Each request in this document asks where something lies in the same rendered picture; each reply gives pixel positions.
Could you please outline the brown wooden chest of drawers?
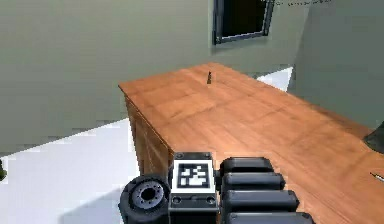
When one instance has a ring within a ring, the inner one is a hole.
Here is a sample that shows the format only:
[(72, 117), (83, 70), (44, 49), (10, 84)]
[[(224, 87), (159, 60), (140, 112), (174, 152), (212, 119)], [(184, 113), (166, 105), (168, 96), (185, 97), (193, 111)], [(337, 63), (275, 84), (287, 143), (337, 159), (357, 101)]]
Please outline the brown wooden chest of drawers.
[[(208, 72), (212, 83), (207, 84)], [(219, 63), (122, 82), (139, 169), (175, 153), (268, 158), (316, 224), (384, 224), (384, 155), (369, 128)]]

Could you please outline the dark framed window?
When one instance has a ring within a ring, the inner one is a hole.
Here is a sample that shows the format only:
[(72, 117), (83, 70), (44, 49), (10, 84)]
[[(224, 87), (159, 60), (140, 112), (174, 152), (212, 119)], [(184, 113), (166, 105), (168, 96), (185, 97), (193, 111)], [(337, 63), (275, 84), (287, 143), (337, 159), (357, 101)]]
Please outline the dark framed window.
[(212, 44), (267, 36), (275, 0), (214, 0)]

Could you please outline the dark green round object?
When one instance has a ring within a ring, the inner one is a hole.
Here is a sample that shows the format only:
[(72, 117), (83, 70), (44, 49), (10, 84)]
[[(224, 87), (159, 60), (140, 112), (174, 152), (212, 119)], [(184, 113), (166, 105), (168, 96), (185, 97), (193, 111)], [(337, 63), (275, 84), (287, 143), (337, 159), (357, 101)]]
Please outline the dark green round object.
[(363, 138), (364, 143), (373, 151), (384, 154), (384, 121)]

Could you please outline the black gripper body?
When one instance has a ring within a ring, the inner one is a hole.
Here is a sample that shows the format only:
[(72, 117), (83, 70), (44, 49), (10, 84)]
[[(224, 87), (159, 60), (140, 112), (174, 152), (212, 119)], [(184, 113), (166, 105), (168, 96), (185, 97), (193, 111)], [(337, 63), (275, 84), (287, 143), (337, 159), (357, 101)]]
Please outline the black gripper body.
[(157, 174), (131, 180), (123, 189), (118, 208), (123, 224), (169, 224), (170, 187)]

